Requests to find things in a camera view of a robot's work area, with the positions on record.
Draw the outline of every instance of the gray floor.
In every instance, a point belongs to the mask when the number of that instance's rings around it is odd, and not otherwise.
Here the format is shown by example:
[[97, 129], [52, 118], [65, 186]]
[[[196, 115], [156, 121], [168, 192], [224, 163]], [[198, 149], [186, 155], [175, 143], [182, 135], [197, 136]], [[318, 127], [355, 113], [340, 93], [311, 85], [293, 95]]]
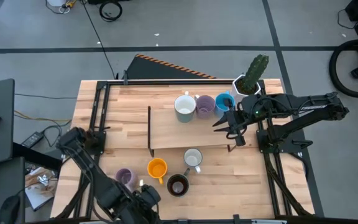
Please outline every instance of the gray floor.
[[[356, 39], [353, 30], [336, 24], [337, 12], [349, 0], [268, 0], [281, 46], [335, 46]], [[155, 47], [247, 45], [272, 46], [264, 5], [259, 0], [131, 0], [121, 3], [122, 17], [113, 23], [87, 5], [105, 47]], [[351, 25], [346, 15], [343, 23]], [[5, 0], [0, 9], [0, 49], [100, 47], [83, 6], [56, 15], [43, 0]], [[115, 72], [128, 67], [139, 53], [108, 52]], [[274, 51], [205, 50], [141, 52], [219, 78], [244, 72], [254, 56], [270, 56], [263, 78], [281, 78]], [[296, 95], [334, 91], [328, 77], [332, 52], [283, 52], [288, 76]], [[354, 90], [358, 81], [348, 71], [358, 65], [358, 55], [346, 52], [338, 60], [341, 80]], [[0, 54], [0, 80], [14, 78], [16, 92], [48, 96], [76, 96], [80, 80], [111, 79], [101, 52]], [[358, 218], [358, 99], [339, 95], [350, 113], [340, 122], [320, 122], [305, 129], [317, 186], [327, 217]], [[46, 100], [17, 96], [15, 109], [29, 116], [70, 119], [74, 100]], [[14, 139], [23, 141], [34, 131], [51, 125], [45, 121], [15, 118]], [[56, 133], [51, 131], [51, 138]], [[37, 150], [52, 149], [44, 142]], [[33, 213], [27, 221], [46, 219], [52, 203]]]

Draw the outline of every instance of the wooden board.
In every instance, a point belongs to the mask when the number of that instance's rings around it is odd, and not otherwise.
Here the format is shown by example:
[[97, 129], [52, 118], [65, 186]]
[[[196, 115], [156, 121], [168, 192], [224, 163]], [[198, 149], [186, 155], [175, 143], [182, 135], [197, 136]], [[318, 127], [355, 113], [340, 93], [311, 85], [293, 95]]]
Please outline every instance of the wooden board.
[[226, 124], [212, 127], [219, 120], [217, 116], [199, 119], [194, 114], [189, 123], [178, 121], [173, 109], [151, 109], [150, 147], [152, 149], [171, 149], [178, 147], [200, 147], [235, 145], [235, 140], [227, 139], [226, 133], [214, 132]]
[[[96, 82], [81, 82], [72, 126], [88, 129]], [[279, 79], [265, 80], [265, 86], [268, 94], [283, 93]], [[232, 219], [233, 214], [239, 214], [241, 218], [273, 218], [264, 160], [258, 151], [255, 136], [257, 125], [248, 127], [244, 135], [246, 146], [230, 153], [225, 146], [200, 147], [203, 153], [202, 173], [190, 172], [188, 178], [191, 185], [184, 197], [171, 196], [165, 185], [147, 175], [147, 164], [152, 159], [147, 149], [147, 107], [173, 110], [172, 102], [185, 91], [196, 93], [208, 90], [205, 94], [213, 96], [229, 89], [229, 85], [113, 86], [106, 117], [106, 126], [111, 128], [107, 130], [106, 149], [99, 163], [102, 170], [112, 178], [122, 167], [135, 170], [140, 179], [153, 185], [161, 195], [159, 207], [162, 219]], [[278, 119], [273, 122], [283, 124], [288, 121]], [[168, 164], [167, 175], [163, 178], [165, 182], [171, 175], [185, 171], [185, 150], [155, 150], [155, 156], [165, 159]], [[281, 156], [281, 160], [288, 188], [302, 206], [313, 213], [303, 164], [286, 154]], [[58, 215], [70, 201], [78, 188], [79, 179], [79, 168], [73, 161], [68, 161], [60, 172], [51, 217]], [[283, 213], [281, 193], [277, 195]], [[86, 199], [83, 197], [82, 215], [85, 214]]]

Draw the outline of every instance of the orange mug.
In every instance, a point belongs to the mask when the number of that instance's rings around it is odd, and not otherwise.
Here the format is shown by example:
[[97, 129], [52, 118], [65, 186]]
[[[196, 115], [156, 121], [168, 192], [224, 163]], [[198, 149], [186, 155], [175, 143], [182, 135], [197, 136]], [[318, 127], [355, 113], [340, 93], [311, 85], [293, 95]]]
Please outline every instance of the orange mug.
[[163, 184], [162, 177], [167, 173], [168, 166], [163, 159], [153, 159], [147, 165], [147, 172], [153, 178], [156, 178], [160, 181], [160, 184]]

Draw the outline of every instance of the blue mug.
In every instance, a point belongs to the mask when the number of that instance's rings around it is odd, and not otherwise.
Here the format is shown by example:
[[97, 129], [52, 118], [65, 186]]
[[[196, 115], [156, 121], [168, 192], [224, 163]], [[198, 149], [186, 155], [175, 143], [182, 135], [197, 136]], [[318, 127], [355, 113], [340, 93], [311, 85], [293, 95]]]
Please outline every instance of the blue mug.
[[177, 118], [182, 123], [187, 123], [193, 119], [194, 112], [196, 111], [196, 100], [199, 96], [194, 98], [186, 91], [184, 95], [179, 96], [174, 104], [175, 113]]
[[231, 103], [234, 105], [236, 105], [235, 101], [234, 101], [234, 97], [232, 95], [230, 95], [229, 90], [226, 91], [225, 93], [221, 93], [219, 94], [216, 98], [215, 98], [215, 114], [216, 116], [218, 116], [219, 118], [221, 118], [224, 114], [225, 111], [229, 110], [229, 107], [224, 105], [224, 99], [229, 98], [231, 100]]

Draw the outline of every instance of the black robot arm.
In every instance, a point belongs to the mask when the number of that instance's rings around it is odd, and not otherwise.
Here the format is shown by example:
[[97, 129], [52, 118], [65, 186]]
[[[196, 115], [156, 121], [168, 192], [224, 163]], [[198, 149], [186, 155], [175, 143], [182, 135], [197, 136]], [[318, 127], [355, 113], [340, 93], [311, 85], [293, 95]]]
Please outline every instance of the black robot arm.
[[225, 104], [229, 107], [229, 111], [225, 112], [213, 126], [227, 122], [229, 127], [215, 131], [227, 132], [228, 139], [235, 139], [237, 146], [243, 146], [246, 142], [242, 135], [247, 130], [247, 125], [267, 118], [286, 118], [311, 111], [287, 124], [267, 128], [267, 141], [270, 144], [280, 144], [290, 133], [318, 121], [343, 119], [349, 110], [342, 105], [336, 95], [335, 92], [302, 97], [289, 94], [250, 95], [237, 104], [237, 110], [234, 105], [231, 105], [230, 100], [226, 100]]
[[132, 193], [122, 183], [109, 178], [85, 150], [97, 142], [92, 132], [73, 128], [60, 138], [57, 147], [69, 155], [89, 179], [96, 202], [110, 220], [120, 218], [125, 224], [158, 223], [158, 214], [152, 210], [161, 200], [158, 192], [152, 186], [143, 185], [141, 192]]

